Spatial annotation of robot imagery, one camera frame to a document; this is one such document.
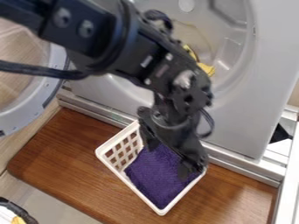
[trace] yellow object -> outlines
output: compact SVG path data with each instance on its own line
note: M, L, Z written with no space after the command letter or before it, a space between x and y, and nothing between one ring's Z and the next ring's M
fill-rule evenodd
M184 45L183 48L198 62L198 66L203 69L209 77L212 77L215 74L214 66L208 66L204 63L199 62L198 55L188 45Z
M15 218L13 218L11 224L26 224L26 223L22 218L16 216Z

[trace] cable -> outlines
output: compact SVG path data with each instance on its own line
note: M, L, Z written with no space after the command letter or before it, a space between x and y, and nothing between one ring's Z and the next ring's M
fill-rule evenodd
M203 117L205 118L205 120L207 121L207 123L210 126L210 130L209 131L207 131L204 134L199 134L198 135L199 139L201 139L201 138L209 137L212 134L212 132L214 131L214 128L215 128L215 122L212 119L212 117L210 116L210 114L208 112L206 112L205 109L202 108L199 111L201 112L201 114L203 115Z
M165 28L169 31L172 32L173 30L173 24L171 19L163 12L159 10L147 10L144 12L144 16L151 21L157 21L157 20L162 20L164 22Z
M16 62L0 60L0 71L13 74L29 74L35 76L46 76L62 80L82 80L88 76L77 70L64 71L44 66L24 65Z

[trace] metal frame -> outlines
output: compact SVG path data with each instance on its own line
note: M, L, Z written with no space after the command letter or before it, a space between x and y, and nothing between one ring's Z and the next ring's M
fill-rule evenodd
M98 103L83 99L74 95L67 85L60 89L58 95L59 104L82 114L91 116L114 126L124 128L132 123L136 117L127 115L121 111L109 108ZM295 111L285 111L282 117L287 117L294 121L297 113ZM266 150L264 158L260 161L245 157L236 152L218 147L210 143L203 142L204 147L210 154L210 160L216 165L220 165L234 172L238 172L252 179L270 186L278 187L284 179L286 166L289 161L287 155L276 153L272 149Z
M277 201L273 223L299 223L299 122L296 125L289 164Z

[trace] wooden surface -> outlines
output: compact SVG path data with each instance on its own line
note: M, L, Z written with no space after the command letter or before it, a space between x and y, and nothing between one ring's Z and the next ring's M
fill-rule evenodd
M269 223L277 191L217 165L164 217L94 155L118 128L63 108L10 161L15 177L105 223Z
M26 143L49 121L58 111L60 106L54 99L45 109L44 113L18 132L0 139L0 176L6 170L8 162L20 151Z

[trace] screw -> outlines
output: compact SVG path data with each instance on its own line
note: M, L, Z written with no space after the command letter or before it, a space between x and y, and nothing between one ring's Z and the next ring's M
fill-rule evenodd
M146 80L144 81L144 83L145 83L146 85L150 85L150 84L151 84L151 80L150 80L150 79L146 79Z
M72 14L66 8L60 8L53 16L53 22L59 28L66 28L71 22Z
M94 24L89 20L84 20L79 26L79 35L88 39L94 35Z
M167 54L166 54L166 59L167 59L168 61L172 61L172 60L173 60L173 55L172 55L171 53L167 53Z

